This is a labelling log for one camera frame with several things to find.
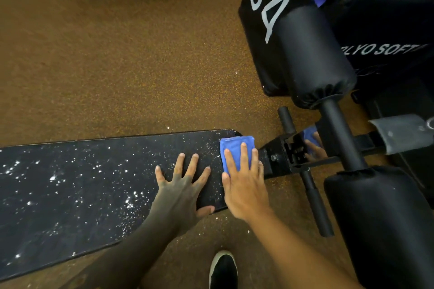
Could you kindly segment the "grey metal bracket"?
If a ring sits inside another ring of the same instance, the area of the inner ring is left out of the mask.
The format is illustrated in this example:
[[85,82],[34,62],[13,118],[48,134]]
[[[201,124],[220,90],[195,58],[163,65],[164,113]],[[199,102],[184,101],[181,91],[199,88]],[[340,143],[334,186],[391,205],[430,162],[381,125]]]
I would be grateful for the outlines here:
[[369,120],[382,138],[386,155],[394,155],[434,144],[434,117],[424,120],[416,114]]

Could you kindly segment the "person's right forearm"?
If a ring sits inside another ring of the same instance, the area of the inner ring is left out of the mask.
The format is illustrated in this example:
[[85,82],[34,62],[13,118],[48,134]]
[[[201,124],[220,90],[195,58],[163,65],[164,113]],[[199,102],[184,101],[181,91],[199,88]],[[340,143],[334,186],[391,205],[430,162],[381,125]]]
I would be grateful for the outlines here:
[[270,209],[246,213],[243,219],[273,259],[287,289],[364,289],[329,262]]

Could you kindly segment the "black printed soft box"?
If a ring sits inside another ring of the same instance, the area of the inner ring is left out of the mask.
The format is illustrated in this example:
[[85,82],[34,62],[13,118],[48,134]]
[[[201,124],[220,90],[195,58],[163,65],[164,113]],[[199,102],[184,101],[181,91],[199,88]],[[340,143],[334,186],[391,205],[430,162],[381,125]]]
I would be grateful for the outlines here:
[[[242,0],[239,16],[263,91],[288,96],[279,19],[314,0]],[[326,0],[318,6],[357,75],[376,93],[434,61],[434,0]]]

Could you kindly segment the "person's left forearm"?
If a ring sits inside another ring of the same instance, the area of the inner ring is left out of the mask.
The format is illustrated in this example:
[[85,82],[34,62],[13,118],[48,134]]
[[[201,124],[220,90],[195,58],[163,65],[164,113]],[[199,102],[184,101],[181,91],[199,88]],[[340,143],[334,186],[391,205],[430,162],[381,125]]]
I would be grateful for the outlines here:
[[135,232],[59,289],[137,289],[180,227],[174,215],[150,214]]

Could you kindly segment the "black foam roller pad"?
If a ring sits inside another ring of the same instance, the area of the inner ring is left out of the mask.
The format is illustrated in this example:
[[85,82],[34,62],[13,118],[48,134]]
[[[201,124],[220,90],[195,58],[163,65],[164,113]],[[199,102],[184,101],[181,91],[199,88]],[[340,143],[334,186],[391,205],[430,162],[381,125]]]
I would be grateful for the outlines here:
[[357,79],[323,12],[315,6],[293,9],[280,18],[276,31],[294,104],[306,110],[337,107]]
[[434,213],[401,168],[341,171],[324,181],[366,289],[434,289]]

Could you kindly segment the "black metal bench frame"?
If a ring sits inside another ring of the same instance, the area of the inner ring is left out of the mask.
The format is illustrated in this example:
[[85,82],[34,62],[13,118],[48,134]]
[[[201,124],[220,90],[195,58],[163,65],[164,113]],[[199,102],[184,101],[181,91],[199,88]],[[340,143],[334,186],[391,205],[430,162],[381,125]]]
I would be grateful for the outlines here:
[[278,115],[284,134],[259,149],[259,160],[264,165],[265,179],[291,174],[301,176],[319,234],[322,237],[333,237],[333,226],[314,183],[311,168],[341,161],[346,171],[366,169],[368,166],[364,156],[385,154],[386,149],[377,129],[354,137],[339,105],[319,111],[321,119],[316,123],[316,131],[328,155],[326,158],[307,160],[306,138],[302,132],[296,131],[288,107],[282,106],[278,109]]

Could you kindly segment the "blue cleaning cloth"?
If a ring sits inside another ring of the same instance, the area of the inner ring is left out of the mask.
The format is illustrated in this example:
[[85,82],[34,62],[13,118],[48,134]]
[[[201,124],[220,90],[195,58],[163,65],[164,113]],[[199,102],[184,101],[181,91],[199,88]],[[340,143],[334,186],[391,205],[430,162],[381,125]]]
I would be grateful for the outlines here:
[[228,167],[226,164],[226,157],[224,154],[224,151],[226,149],[228,149],[231,152],[237,171],[240,170],[242,143],[245,143],[247,145],[248,164],[249,164],[249,168],[251,167],[252,150],[255,148],[255,138],[253,138],[252,136],[236,136],[231,138],[222,138],[220,140],[220,156],[222,160],[223,172],[229,174]]

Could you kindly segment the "black and white shoe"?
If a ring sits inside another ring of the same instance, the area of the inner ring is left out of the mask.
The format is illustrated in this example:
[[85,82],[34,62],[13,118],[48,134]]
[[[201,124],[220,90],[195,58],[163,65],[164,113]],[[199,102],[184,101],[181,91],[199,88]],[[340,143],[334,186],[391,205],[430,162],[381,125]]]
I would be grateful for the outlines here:
[[210,265],[209,289],[238,289],[238,271],[231,252],[221,250],[215,254]]

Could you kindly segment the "black bench pad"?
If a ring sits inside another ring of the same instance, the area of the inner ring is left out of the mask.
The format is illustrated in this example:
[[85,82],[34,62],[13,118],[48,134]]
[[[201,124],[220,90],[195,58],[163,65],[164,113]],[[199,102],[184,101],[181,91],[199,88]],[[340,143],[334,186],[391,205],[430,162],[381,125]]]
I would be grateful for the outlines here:
[[220,140],[233,129],[0,147],[0,282],[93,253],[134,232],[184,153],[211,174],[198,208],[226,208]]

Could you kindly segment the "person's left hand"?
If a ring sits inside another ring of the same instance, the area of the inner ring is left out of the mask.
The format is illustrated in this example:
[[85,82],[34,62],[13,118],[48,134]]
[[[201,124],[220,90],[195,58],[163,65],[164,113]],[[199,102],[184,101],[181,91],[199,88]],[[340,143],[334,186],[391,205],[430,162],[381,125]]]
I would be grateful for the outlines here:
[[173,237],[184,235],[201,220],[197,217],[197,200],[211,173],[210,167],[206,167],[190,184],[182,174],[184,160],[185,154],[180,153],[171,181],[166,180],[166,185],[158,188],[149,213],[149,218],[161,221],[163,229]]

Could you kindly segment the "person's right hand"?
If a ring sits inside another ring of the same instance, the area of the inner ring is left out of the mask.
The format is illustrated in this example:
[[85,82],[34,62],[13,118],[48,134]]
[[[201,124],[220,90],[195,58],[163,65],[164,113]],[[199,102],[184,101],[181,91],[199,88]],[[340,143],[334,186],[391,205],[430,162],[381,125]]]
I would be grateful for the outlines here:
[[234,217],[253,225],[261,216],[271,213],[264,180],[258,180],[258,150],[252,150],[251,167],[247,174],[239,174],[231,152],[224,151],[231,177],[231,199],[225,203]]

